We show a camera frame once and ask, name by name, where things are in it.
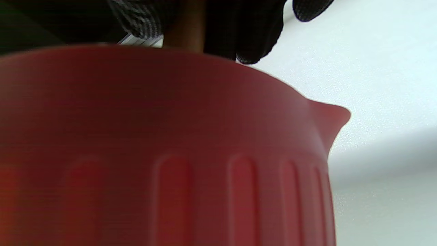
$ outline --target red container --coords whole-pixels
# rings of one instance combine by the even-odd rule
[[[0,245],[335,245],[344,108],[139,47],[7,56],[0,78]]]

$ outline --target wooden stick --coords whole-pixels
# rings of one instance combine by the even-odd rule
[[[205,42],[205,1],[182,0],[179,14],[164,33],[163,48],[179,48],[203,53]]]

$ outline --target vertical ridge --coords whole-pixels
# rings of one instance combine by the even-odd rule
[[[0,245],[12,245],[17,218],[20,189],[19,169],[16,165],[0,166]]]
[[[186,159],[160,163],[157,196],[157,246],[191,246],[192,173]]]
[[[103,171],[99,161],[83,160],[66,172],[61,192],[61,245],[100,243]]]
[[[294,162],[285,162],[281,167],[285,210],[285,245],[302,246],[302,201],[299,192],[299,176]]]
[[[260,246],[259,189],[256,165],[248,158],[231,163],[234,246]]]
[[[321,180],[321,176],[320,176],[320,171],[317,167],[314,168],[314,173],[316,174],[315,178],[316,178],[316,183],[317,183],[317,190],[318,190],[318,199],[319,199],[319,207],[316,206],[316,209],[320,210],[320,225],[322,227],[322,245],[326,246],[327,245],[327,240],[326,240],[326,212],[325,212],[325,197],[324,197],[324,188],[323,188],[323,184],[322,184],[322,180]]]

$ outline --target black glove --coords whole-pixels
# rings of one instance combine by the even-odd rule
[[[204,52],[244,64],[257,63],[276,44],[287,0],[206,0]],[[293,0],[300,21],[320,15],[333,0]],[[157,39],[174,22],[180,0],[108,0],[126,32]]]

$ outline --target finger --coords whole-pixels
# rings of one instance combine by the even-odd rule
[[[242,0],[208,0],[204,52],[236,59],[238,14]]]
[[[293,11],[300,21],[311,21],[325,11],[334,0],[293,0]]]
[[[244,0],[240,13],[237,59],[257,63],[276,44],[284,26],[286,0]]]

